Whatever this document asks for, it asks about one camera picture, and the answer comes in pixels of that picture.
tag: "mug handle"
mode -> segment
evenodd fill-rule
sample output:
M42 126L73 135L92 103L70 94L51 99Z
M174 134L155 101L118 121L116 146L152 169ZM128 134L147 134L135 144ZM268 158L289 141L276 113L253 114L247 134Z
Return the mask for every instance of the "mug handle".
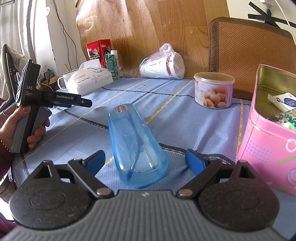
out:
M61 90L64 90L61 86L60 86L60 84L59 84L59 80L60 79L63 79L64 77L59 77L58 79L57 79L57 85L58 85L58 87L61 89Z

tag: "metal pivot screw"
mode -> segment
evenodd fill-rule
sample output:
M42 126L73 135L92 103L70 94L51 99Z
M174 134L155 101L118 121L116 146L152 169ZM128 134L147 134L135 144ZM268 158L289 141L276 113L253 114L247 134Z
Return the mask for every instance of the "metal pivot screw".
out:
M106 196L111 193L111 190L109 188L99 188L97 189L96 193L101 196Z
M190 190L190 189L180 189L178 191L178 194L181 196L181 197L190 197L192 194L193 194L193 191Z

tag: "bracelet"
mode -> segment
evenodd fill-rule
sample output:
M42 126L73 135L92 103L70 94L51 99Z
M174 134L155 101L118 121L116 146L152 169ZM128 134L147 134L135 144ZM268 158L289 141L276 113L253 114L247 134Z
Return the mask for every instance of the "bracelet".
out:
M8 148L6 147L6 145L4 144L4 142L2 141L1 137L0 137L0 141L1 141L2 145L5 147L5 149L6 149L9 153L12 153L10 150L8 150Z

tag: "red sleeve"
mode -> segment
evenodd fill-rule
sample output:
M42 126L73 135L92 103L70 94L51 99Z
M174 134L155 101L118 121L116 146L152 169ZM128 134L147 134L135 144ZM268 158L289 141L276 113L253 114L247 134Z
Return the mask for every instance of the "red sleeve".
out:
M13 160L14 154L8 152L6 148L0 143L0 180L8 172L11 162Z
M11 222L6 222L0 219L0 238L3 238L5 234L9 233L13 228L15 228L16 224Z

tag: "hand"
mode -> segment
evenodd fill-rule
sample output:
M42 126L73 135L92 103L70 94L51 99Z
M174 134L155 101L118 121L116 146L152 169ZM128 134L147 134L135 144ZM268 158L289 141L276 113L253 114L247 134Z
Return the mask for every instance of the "hand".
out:
M0 129L0 137L5 146L10 149L13 139L13 134L15 132L15 127L17 122L27 116L31 111L31 107L19 107L17 108L5 121L4 125ZM33 149L37 146L37 143L41 140L42 136L45 134L45 127L49 126L50 122L49 119L45 121L45 123L37 128L34 132L34 135L29 136L27 138L27 142L29 144L29 148Z

